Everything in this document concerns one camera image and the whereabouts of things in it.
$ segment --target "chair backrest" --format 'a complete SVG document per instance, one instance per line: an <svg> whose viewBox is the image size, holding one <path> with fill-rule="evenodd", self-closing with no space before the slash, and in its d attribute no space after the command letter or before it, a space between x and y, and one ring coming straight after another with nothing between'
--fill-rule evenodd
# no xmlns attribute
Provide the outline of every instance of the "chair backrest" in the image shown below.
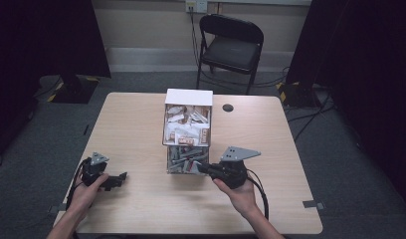
<svg viewBox="0 0 406 239"><path fill-rule="evenodd" d="M206 32L224 38L233 38L263 45L264 35L262 30L249 21L219 14L209 14L201 18L199 26L203 38Z"/></svg>

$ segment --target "cardboard box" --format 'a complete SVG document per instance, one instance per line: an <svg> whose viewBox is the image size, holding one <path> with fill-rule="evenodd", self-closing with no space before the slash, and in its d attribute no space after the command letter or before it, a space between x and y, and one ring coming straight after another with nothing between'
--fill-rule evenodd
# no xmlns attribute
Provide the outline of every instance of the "cardboard box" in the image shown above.
<svg viewBox="0 0 406 239"><path fill-rule="evenodd" d="M210 146L212 106L212 91L168 89L162 143Z"/></svg>

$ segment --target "open box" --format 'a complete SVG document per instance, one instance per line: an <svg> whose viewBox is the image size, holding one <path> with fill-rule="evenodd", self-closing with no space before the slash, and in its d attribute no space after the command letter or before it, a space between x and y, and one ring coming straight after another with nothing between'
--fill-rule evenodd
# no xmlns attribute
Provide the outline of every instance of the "open box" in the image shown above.
<svg viewBox="0 0 406 239"><path fill-rule="evenodd" d="M196 161L209 162L213 92L168 89L162 143L167 172L201 174Z"/></svg>
<svg viewBox="0 0 406 239"><path fill-rule="evenodd" d="M168 89L164 145L210 146L213 92Z"/></svg>
<svg viewBox="0 0 406 239"><path fill-rule="evenodd" d="M209 163L209 147L168 146L168 173L204 175L198 170L196 162Z"/></svg>

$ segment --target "wall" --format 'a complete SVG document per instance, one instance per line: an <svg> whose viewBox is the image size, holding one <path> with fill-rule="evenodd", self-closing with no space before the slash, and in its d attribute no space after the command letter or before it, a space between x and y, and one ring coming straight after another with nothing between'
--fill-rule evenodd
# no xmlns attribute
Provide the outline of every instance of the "wall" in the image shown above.
<svg viewBox="0 0 406 239"><path fill-rule="evenodd" d="M93 0L93 4L107 48L192 49L191 19L184 1ZM293 52L308 6L208 4L208 13L218 11L257 24L265 33L265 52ZM194 15L198 43L201 16Z"/></svg>

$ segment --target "forearm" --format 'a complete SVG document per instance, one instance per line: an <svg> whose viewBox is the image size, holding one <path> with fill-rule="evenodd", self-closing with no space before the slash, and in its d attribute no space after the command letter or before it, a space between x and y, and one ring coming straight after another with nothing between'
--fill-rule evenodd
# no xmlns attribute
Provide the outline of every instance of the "forearm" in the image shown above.
<svg viewBox="0 0 406 239"><path fill-rule="evenodd" d="M266 219L259 208L242 214L242 216L249 221L259 239L284 239L284 236Z"/></svg>
<svg viewBox="0 0 406 239"><path fill-rule="evenodd" d="M54 226L49 233L47 239L68 239L72 238L79 222L81 221L81 213L67 211L60 221Z"/></svg>

